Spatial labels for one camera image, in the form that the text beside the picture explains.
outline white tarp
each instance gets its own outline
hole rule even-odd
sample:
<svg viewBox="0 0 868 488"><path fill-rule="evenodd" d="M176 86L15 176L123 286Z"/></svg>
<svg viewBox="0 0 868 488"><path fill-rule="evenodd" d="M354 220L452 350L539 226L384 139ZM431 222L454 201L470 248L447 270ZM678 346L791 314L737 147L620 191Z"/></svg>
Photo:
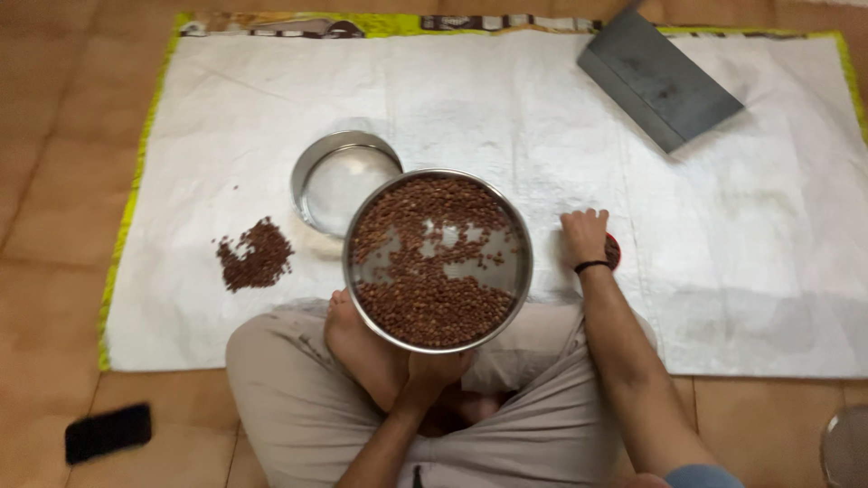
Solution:
<svg viewBox="0 0 868 488"><path fill-rule="evenodd" d="M671 156L576 67L589 39L182 38L115 283L112 367L223 366L245 320L343 287L340 244L294 215L289 177L322 135L367 129L405 169L503 191L533 236L533 301L575 299L558 215L607 208L617 279L671 373L868 376L868 151L834 39L674 39L747 110ZM267 215L293 273L230 293L211 240Z"/></svg>

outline tiled floor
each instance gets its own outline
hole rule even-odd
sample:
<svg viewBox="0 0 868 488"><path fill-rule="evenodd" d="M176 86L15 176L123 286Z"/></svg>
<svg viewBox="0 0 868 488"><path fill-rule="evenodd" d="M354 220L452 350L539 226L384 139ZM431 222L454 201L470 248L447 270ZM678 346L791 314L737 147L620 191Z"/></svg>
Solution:
<svg viewBox="0 0 868 488"><path fill-rule="evenodd" d="M625 0L0 2L0 486L265 486L222 371L100 374L95 323L141 123L178 10L344 10L608 18ZM868 99L868 9L795 0L648 0L651 20L841 29ZM748 487L819 487L819 439L868 382L678 379ZM145 448L70 470L73 419L146 399ZM629 462L622 472L629 472Z"/></svg>

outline hand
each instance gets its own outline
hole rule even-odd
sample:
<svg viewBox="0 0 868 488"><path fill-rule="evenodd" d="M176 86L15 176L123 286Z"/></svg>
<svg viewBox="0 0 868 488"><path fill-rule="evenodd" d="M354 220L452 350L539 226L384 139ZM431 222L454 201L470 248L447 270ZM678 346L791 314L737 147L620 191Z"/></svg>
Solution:
<svg viewBox="0 0 868 488"><path fill-rule="evenodd" d="M606 222L608 210L589 208L587 212L576 210L561 215L563 235L572 257L572 266L583 262L606 260Z"/></svg>
<svg viewBox="0 0 868 488"><path fill-rule="evenodd" d="M452 354L410 353L408 384L414 384L435 393L434 398L446 386L461 379L473 360L473 351Z"/></svg>

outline phone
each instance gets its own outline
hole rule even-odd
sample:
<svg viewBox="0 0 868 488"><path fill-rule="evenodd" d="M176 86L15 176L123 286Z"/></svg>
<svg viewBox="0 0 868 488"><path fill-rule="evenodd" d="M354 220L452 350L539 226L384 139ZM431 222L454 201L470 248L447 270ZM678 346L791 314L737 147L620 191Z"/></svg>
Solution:
<svg viewBox="0 0 868 488"><path fill-rule="evenodd" d="M151 406L140 403L77 420L66 428L66 462L87 461L151 439Z"/></svg>

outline sleeve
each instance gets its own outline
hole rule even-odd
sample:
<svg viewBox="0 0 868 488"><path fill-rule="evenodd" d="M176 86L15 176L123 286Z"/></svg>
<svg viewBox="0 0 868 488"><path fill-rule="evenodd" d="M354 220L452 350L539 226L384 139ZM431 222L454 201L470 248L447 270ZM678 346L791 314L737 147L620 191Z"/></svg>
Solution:
<svg viewBox="0 0 868 488"><path fill-rule="evenodd" d="M738 478L715 465L686 465L666 477L672 488L745 488Z"/></svg>

